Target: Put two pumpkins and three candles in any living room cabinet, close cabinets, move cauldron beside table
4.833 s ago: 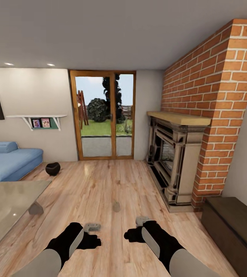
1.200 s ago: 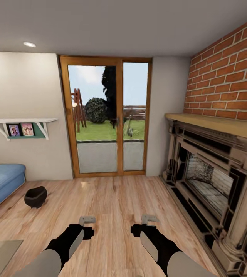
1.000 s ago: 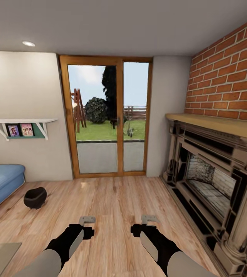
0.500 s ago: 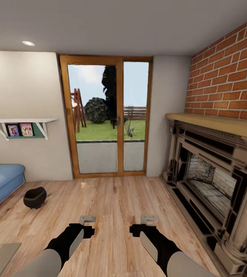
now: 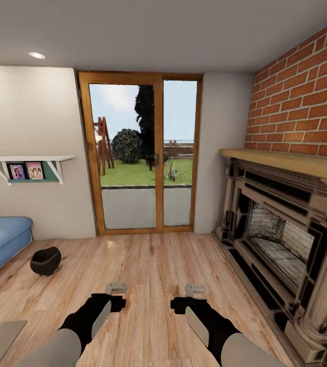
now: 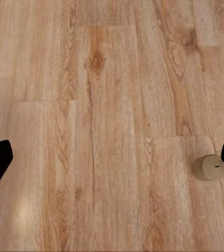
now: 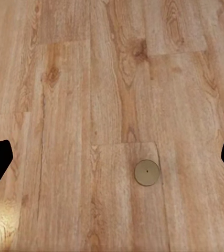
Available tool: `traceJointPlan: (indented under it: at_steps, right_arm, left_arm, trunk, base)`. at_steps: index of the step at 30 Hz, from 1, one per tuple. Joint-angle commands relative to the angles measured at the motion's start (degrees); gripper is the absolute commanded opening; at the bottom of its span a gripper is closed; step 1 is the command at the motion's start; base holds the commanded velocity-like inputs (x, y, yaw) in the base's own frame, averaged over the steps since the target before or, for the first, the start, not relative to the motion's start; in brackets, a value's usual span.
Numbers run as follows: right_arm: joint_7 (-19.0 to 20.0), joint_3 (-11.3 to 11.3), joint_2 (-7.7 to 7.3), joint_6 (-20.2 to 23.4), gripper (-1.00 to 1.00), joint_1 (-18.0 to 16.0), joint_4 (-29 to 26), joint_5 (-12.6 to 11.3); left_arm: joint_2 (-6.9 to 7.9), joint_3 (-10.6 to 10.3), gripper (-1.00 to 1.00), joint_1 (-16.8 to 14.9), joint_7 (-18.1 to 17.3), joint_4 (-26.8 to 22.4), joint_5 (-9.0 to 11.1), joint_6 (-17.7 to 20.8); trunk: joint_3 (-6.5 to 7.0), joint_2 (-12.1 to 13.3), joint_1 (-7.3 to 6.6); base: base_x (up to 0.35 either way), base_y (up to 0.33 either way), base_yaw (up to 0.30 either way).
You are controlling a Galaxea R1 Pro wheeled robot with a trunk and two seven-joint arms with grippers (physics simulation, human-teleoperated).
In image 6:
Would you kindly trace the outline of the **pillar candle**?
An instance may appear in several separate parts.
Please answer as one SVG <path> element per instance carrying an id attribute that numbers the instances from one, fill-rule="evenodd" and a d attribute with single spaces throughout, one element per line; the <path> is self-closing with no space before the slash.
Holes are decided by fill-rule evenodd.
<path id="1" fill-rule="evenodd" d="M 224 162 L 217 154 L 209 154 L 196 159 L 191 171 L 201 181 L 219 181 L 224 177 Z"/>

